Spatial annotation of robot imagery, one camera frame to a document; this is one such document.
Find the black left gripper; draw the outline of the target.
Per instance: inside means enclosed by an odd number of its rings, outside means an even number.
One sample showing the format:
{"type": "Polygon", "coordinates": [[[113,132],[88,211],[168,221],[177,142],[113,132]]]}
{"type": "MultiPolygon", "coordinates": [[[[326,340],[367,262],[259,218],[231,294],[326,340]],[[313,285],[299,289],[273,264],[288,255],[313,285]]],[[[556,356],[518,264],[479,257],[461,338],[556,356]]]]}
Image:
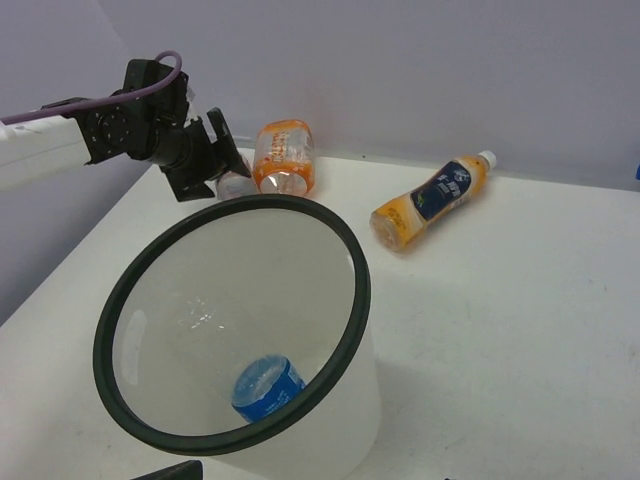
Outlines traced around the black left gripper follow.
{"type": "Polygon", "coordinates": [[[92,164],[119,154],[157,165],[179,202],[213,198],[207,185],[226,173],[251,177],[221,109],[189,114],[188,76],[180,73],[158,92],[128,102],[66,113],[79,124],[92,164]]]}

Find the white bin with black rim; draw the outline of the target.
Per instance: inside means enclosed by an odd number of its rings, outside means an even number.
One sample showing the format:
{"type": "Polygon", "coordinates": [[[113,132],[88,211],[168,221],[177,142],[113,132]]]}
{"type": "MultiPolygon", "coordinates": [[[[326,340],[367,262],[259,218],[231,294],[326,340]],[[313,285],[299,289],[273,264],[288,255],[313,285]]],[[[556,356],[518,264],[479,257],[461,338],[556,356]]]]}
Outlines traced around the white bin with black rim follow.
{"type": "Polygon", "coordinates": [[[99,397],[158,450],[266,479],[343,479],[381,423],[371,293],[355,234],[327,207],[287,195],[215,204],[153,240],[116,283],[93,346],[99,397]],[[271,354],[306,387],[248,423],[233,386],[271,354]]]}

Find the large orange label bottle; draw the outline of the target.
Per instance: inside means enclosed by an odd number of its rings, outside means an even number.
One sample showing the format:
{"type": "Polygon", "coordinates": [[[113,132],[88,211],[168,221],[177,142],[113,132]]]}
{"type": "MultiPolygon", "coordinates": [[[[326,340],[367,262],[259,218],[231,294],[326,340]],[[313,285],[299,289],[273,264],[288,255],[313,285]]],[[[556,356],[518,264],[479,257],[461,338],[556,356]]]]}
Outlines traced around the large orange label bottle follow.
{"type": "Polygon", "coordinates": [[[315,185],[314,142],[299,119],[269,123],[258,133],[253,177],[263,194],[304,197],[315,185]]]}

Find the blue label water bottle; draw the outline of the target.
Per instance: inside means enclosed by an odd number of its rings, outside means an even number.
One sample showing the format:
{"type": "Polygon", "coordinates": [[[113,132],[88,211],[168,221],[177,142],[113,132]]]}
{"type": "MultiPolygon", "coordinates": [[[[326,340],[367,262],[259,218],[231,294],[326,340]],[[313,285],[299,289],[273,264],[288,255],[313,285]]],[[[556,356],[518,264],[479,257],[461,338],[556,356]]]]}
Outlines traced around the blue label water bottle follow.
{"type": "Polygon", "coordinates": [[[266,355],[249,364],[238,376],[231,405],[248,423],[255,423],[293,400],[306,387],[291,361],[266,355]]]}

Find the orange juice bottle dark label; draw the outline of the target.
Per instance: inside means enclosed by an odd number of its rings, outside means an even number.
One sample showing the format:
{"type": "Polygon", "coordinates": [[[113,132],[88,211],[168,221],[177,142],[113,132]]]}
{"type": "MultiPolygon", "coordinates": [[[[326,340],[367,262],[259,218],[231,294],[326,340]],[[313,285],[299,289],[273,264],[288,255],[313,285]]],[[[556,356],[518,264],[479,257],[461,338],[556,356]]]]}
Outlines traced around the orange juice bottle dark label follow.
{"type": "Polygon", "coordinates": [[[372,212],[376,239],[391,251],[404,250],[434,222],[478,196],[496,165],[490,150],[450,160],[426,182],[372,212]]]}

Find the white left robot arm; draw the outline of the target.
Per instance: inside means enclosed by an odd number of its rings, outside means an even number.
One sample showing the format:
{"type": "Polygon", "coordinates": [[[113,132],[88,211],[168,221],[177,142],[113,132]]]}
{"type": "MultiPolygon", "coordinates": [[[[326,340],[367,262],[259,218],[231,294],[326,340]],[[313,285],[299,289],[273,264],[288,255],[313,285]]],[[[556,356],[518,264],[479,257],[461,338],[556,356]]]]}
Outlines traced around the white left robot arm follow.
{"type": "Polygon", "coordinates": [[[209,184],[250,177],[222,111],[198,116],[182,58],[132,59],[121,89],[74,97],[1,121],[1,186],[16,187],[120,155],[158,166],[179,202],[214,197],[209,184]]]}

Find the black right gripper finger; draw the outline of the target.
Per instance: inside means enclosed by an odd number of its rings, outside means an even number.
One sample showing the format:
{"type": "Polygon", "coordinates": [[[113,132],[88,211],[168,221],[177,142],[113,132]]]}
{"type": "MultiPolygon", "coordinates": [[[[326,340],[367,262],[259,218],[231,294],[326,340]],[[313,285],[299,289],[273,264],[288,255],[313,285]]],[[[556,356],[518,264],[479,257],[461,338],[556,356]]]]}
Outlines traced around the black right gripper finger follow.
{"type": "Polygon", "coordinates": [[[199,460],[187,460],[162,468],[132,480],[202,480],[203,465],[199,460]]]}

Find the small clear bottle blue label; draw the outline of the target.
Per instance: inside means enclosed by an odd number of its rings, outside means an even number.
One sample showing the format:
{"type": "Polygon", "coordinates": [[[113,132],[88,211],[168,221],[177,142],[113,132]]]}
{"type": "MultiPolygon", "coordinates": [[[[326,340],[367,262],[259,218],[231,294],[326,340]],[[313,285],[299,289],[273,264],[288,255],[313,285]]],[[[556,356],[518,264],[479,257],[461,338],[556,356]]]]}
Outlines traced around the small clear bottle blue label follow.
{"type": "Polygon", "coordinates": [[[240,154],[240,156],[250,175],[245,177],[230,171],[219,177],[215,181],[215,190],[217,198],[220,201],[236,199],[259,193],[259,189],[252,175],[249,161],[243,154],[240,154]]]}

